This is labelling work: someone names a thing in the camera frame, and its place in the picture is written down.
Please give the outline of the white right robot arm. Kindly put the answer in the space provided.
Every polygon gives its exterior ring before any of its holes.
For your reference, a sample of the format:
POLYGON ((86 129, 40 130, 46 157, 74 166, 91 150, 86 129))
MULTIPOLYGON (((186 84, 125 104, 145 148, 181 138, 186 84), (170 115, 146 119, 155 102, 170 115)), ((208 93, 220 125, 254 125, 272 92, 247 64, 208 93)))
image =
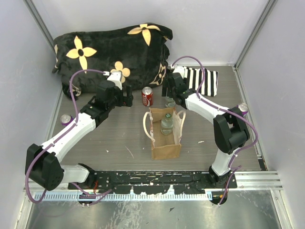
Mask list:
POLYGON ((177 105, 199 114, 213 124, 218 151, 209 167, 208 180, 211 186, 221 187, 229 177, 234 153, 250 138, 244 112, 238 106, 229 109, 205 99, 195 89, 187 87, 180 73, 170 73, 165 77, 162 96, 173 98, 177 105))

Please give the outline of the glass soda water bottle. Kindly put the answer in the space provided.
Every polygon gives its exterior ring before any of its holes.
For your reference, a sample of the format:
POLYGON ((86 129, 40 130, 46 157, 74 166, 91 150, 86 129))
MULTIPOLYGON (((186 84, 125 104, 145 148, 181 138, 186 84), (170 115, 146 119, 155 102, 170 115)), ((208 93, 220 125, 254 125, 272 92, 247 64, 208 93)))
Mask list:
POLYGON ((161 120, 161 133, 163 135, 169 135, 173 131, 173 118, 170 113, 166 113, 161 120))

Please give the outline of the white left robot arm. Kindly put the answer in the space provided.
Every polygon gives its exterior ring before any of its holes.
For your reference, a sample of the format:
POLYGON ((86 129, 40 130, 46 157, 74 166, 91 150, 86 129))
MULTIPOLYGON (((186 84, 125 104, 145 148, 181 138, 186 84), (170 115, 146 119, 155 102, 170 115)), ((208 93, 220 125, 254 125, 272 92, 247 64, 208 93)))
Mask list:
POLYGON ((32 144, 27 150, 25 175, 47 191, 61 183, 78 183, 84 189, 95 186, 95 171, 85 164, 62 165, 66 154, 88 133, 105 121, 115 107, 131 107, 132 88, 122 90, 119 82, 102 81, 97 94, 80 110, 75 119, 56 136, 40 146, 32 144))

